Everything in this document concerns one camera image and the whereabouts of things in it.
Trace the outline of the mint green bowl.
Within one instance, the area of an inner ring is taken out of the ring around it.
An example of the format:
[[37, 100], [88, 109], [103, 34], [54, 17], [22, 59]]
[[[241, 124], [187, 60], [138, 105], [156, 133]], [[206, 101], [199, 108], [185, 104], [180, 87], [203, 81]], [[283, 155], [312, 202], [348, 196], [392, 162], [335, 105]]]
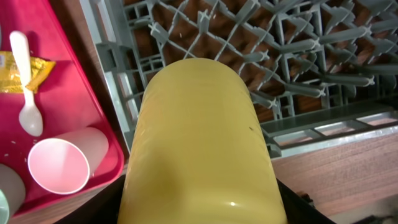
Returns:
[[25, 200], [25, 185], [19, 174], [1, 164], [1, 224], [8, 223]]

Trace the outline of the pink plastic cup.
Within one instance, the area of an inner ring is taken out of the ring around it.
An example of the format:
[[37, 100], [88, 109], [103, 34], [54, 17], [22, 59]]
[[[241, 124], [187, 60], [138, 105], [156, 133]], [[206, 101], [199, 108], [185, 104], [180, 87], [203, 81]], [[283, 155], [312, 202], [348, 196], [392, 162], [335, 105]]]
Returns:
[[87, 127], [39, 141], [30, 150], [27, 164], [31, 176], [43, 189], [69, 195], [87, 184], [108, 149], [105, 134]]

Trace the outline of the yellow plastic cup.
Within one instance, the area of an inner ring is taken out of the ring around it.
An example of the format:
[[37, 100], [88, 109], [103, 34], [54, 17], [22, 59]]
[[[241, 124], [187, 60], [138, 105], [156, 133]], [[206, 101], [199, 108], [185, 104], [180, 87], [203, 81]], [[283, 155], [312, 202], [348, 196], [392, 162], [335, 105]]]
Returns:
[[243, 80], [215, 60], [174, 62], [148, 84], [119, 223], [287, 223]]

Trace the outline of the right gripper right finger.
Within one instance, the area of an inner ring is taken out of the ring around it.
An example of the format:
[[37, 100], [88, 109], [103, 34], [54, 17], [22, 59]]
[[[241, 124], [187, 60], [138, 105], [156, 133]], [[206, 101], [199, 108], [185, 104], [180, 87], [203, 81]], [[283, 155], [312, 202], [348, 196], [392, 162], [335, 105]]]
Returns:
[[279, 179], [277, 179], [277, 183], [290, 224], [335, 224]]

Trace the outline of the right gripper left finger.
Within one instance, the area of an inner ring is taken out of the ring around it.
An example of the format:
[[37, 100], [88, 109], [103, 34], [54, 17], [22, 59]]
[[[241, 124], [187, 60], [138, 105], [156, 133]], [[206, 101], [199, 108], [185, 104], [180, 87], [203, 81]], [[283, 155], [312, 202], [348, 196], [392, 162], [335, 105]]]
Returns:
[[55, 224], [117, 224], [126, 175]]

